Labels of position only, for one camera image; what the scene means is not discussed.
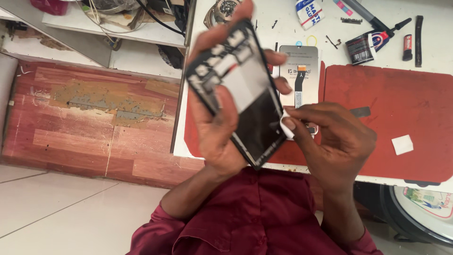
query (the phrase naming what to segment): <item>maroon shirt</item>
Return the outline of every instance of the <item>maroon shirt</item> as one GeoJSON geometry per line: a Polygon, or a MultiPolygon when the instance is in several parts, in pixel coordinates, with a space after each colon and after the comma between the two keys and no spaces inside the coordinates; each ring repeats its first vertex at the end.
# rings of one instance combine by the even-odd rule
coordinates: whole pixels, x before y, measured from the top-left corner
{"type": "Polygon", "coordinates": [[[341,247],[321,229],[304,174],[248,167],[186,221],[159,205],[132,236],[129,255],[381,255],[365,229],[341,247]]]}

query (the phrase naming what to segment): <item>replacement lcd screen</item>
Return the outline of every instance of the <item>replacement lcd screen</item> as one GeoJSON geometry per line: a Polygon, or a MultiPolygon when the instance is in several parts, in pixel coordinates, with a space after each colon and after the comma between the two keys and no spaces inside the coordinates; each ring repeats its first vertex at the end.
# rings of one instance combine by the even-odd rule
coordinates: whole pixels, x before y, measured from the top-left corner
{"type": "Polygon", "coordinates": [[[250,21],[239,22],[224,43],[197,56],[186,78],[213,115],[219,109],[215,86],[228,88],[239,114],[231,139],[255,169],[285,141],[283,109],[250,21]]]}

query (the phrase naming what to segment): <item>electrical wire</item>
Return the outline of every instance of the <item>electrical wire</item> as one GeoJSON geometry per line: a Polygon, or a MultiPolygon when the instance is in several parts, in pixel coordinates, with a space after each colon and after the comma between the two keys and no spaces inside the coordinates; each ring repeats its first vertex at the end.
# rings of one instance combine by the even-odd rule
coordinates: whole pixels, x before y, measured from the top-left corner
{"type": "Polygon", "coordinates": [[[79,3],[79,1],[76,1],[77,4],[79,5],[80,9],[83,11],[83,13],[85,14],[86,17],[89,18],[89,20],[91,20],[94,24],[96,24],[97,26],[99,26],[99,28],[102,30],[102,32],[107,36],[107,38],[112,42],[112,43],[117,43],[118,42],[118,39],[117,41],[114,41],[108,34],[106,31],[110,32],[110,33],[114,33],[114,34],[127,34],[127,33],[130,33],[130,32],[133,32],[133,31],[136,31],[142,24],[143,24],[143,21],[145,19],[145,14],[143,13],[142,14],[142,19],[140,21],[140,23],[132,30],[129,30],[129,31],[126,31],[126,32],[116,32],[116,31],[112,31],[112,30],[109,30],[103,26],[101,26],[100,24],[100,16],[99,16],[99,12],[97,11],[97,8],[96,6],[94,5],[94,2],[93,0],[89,0],[89,3],[90,3],[90,9],[91,9],[91,12],[93,13],[93,16],[94,16],[94,19],[96,21],[93,20],[92,17],[90,17],[84,10],[83,10],[83,6],[79,3]]]}
{"type": "Polygon", "coordinates": [[[176,30],[176,29],[174,29],[174,28],[172,28],[172,27],[169,27],[169,26],[167,26],[166,24],[164,24],[162,21],[158,20],[158,19],[156,18],[156,16],[154,16],[154,15],[148,10],[148,8],[146,8],[146,6],[145,6],[140,0],[135,0],[135,1],[137,1],[137,3],[139,3],[139,5],[146,11],[146,13],[148,13],[148,15],[151,16],[151,18],[153,18],[157,23],[161,24],[162,26],[164,26],[164,27],[170,29],[171,31],[173,31],[173,32],[175,32],[175,33],[181,34],[181,35],[183,35],[184,37],[186,36],[185,33],[181,32],[181,31],[178,31],[178,30],[176,30]]]}

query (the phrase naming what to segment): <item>white paper piece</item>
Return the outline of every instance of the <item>white paper piece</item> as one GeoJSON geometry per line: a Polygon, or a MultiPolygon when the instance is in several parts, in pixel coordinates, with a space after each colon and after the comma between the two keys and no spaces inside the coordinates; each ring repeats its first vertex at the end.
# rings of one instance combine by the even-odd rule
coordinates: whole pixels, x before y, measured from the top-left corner
{"type": "Polygon", "coordinates": [[[392,143],[397,156],[414,150],[414,145],[409,135],[393,138],[392,143]]]}
{"type": "Polygon", "coordinates": [[[280,119],[280,126],[283,129],[283,132],[286,135],[286,137],[292,140],[294,137],[294,133],[291,131],[291,129],[289,129],[287,126],[285,126],[285,124],[282,123],[282,119],[285,117],[289,117],[289,114],[286,112],[285,109],[283,109],[283,115],[282,118],[280,119]]]}

